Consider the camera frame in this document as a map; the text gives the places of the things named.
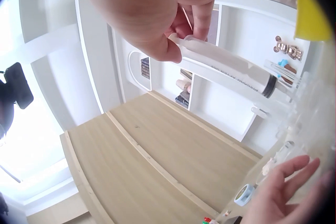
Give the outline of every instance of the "book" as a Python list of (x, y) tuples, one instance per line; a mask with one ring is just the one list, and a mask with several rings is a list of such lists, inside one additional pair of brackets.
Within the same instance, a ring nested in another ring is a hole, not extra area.
[(181, 69), (180, 74), (182, 76), (186, 77), (187, 79), (190, 79), (190, 80), (192, 79), (192, 73), (191, 72), (188, 72), (186, 70)]
[(145, 62), (145, 63), (149, 64), (149, 57), (141, 59), (141, 62)]
[(146, 69), (146, 70), (149, 71), (150, 68), (148, 66), (146, 66), (146, 65), (141, 65), (141, 69)]
[(141, 69), (141, 72), (145, 72), (145, 73), (147, 73), (147, 74), (150, 74), (149, 70), (144, 69), (144, 68)]
[(188, 109), (188, 105), (189, 105), (189, 103), (188, 103), (185, 99), (183, 99), (180, 95), (179, 95), (178, 97), (175, 98), (175, 101), (176, 101), (178, 104), (184, 106), (186, 109)]
[(181, 92), (180, 96), (185, 99), (187, 102), (189, 102), (190, 94), (188, 92)]
[(150, 80), (150, 75), (149, 74), (147, 74), (147, 73), (141, 73), (141, 75), (143, 76), (143, 77), (146, 77), (148, 80)]
[(149, 67), (149, 58), (141, 59), (141, 64)]

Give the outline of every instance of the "shelf compartment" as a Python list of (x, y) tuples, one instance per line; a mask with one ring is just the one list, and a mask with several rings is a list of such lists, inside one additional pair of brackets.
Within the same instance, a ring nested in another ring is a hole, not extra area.
[(134, 81), (146, 90), (150, 90), (150, 80), (141, 74), (141, 60), (147, 57), (138, 51), (131, 52), (128, 58), (128, 67)]
[(215, 82), (197, 75), (193, 78), (190, 111), (242, 141), (256, 117), (251, 111), (253, 103)]
[(151, 90), (155, 90), (175, 102), (175, 98), (182, 92), (176, 85), (176, 81), (187, 80), (180, 74), (180, 71), (181, 67), (175, 63), (160, 62), (150, 58)]
[[(275, 73), (264, 67), (265, 60), (278, 63), (286, 59), (289, 65), (296, 69), (297, 75), (301, 76), (310, 41), (293, 39), (295, 26), (248, 9), (220, 5), (218, 29), (217, 46), (245, 58), (272, 74)], [(280, 36), (285, 43), (296, 45), (303, 50), (302, 60), (293, 60), (282, 52), (274, 52), (276, 36)]]

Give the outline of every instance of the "hand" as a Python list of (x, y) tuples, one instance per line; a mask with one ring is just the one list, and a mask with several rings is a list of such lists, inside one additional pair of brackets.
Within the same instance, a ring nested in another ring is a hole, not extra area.
[[(309, 156), (296, 157), (276, 166), (251, 200), (241, 224), (306, 224), (329, 189), (334, 174), (329, 172), (322, 176), (300, 204), (286, 203), (318, 166), (319, 159), (309, 163)], [(285, 178), (297, 170), (301, 171), (285, 182)]]
[[(205, 40), (214, 0), (91, 0), (108, 24), (133, 46), (159, 61), (181, 61), (178, 46), (167, 37), (176, 32)], [(191, 23), (191, 27), (182, 10)]]

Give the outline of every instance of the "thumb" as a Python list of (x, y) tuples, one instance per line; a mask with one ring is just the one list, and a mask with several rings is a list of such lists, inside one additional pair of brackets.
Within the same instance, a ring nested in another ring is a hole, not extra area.
[(324, 174), (312, 187), (309, 194), (302, 200), (300, 205), (285, 219), (286, 224), (306, 224), (321, 206), (322, 200), (330, 189), (331, 182), (335, 177), (334, 171)]
[(136, 44), (146, 55), (153, 57), (158, 61), (172, 61), (180, 63), (182, 60), (179, 47), (162, 34), (158, 38), (151, 39), (141, 44)]

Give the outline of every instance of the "light wood surface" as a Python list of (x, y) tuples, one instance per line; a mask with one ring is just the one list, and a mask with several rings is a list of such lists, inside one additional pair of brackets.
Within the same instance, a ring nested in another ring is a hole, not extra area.
[(158, 162), (156, 162), (145, 150), (142, 148), (138, 142), (134, 140), (133, 137), (121, 126), (118, 120), (111, 114), (111, 112), (106, 113), (111, 119), (114, 125), (120, 130), (124, 137), (133, 145), (133, 147), (150, 163), (169, 183), (175, 186), (182, 194), (184, 194), (193, 203), (199, 206), (204, 212), (206, 212), (210, 217), (215, 218), (219, 214), (205, 202), (200, 200), (196, 195), (190, 192), (186, 187), (179, 183), (172, 175), (170, 175)]
[(73, 219), (65, 224), (97, 224), (89, 212)]
[(88, 212), (79, 194), (27, 217), (29, 224), (63, 224)]
[(86, 178), (75, 153), (68, 131), (65, 131), (60, 138), (72, 177), (78, 188), (80, 196), (88, 207), (89, 212), (99, 224), (115, 224), (98, 200), (88, 179)]
[(207, 215), (159, 174), (107, 115), (69, 135), (93, 193), (115, 223), (197, 223)]
[(259, 158), (184, 111), (150, 92), (111, 113), (172, 177), (220, 212)]
[(159, 94), (156, 91), (149, 92), (148, 94), (152, 95), (154, 98), (159, 100), (160, 102), (164, 103), (168, 107), (170, 107), (172, 110), (176, 111), (186, 119), (190, 120), (191, 122), (195, 123), (197, 126), (200, 128), (204, 129), (211, 135), (217, 137), (221, 141), (223, 141), (225, 144), (230, 145), (232, 148), (235, 150), (239, 151), (243, 155), (247, 156), (251, 160), (258, 162), (262, 156), (258, 154), (257, 152), (253, 151), (252, 149), (248, 147), (244, 147), (243, 144), (241, 144), (239, 141), (236, 141), (234, 138), (230, 137), (229, 135), (225, 134), (218, 128), (215, 128), (213, 125), (210, 123), (205, 122), (195, 114), (191, 113), (190, 111), (187, 110), (182, 110), (179, 105), (176, 103), (172, 103), (170, 100), (167, 98), (163, 97), (161, 94)]
[(161, 98), (147, 93), (61, 136), (97, 223), (191, 224), (214, 217), (259, 160)]
[[(282, 147), (283, 144), (284, 142), (279, 140), (275, 143), (275, 145), (273, 145), (273, 147), (264, 155), (264, 157), (248, 172), (247, 176), (243, 180), (241, 180), (239, 189), (236, 190), (235, 195), (244, 185), (255, 184), (257, 176), (261, 172), (263, 166), (270, 160), (270, 158), (274, 157), (275, 153)], [(225, 206), (221, 214), (216, 218), (216, 221), (219, 224), (224, 224), (227, 219), (233, 218), (235, 216), (244, 216), (249, 204), (246, 204), (245, 206), (238, 206), (234, 202), (235, 195), (232, 197), (228, 205)], [(223, 216), (226, 211), (231, 212), (228, 216)]]

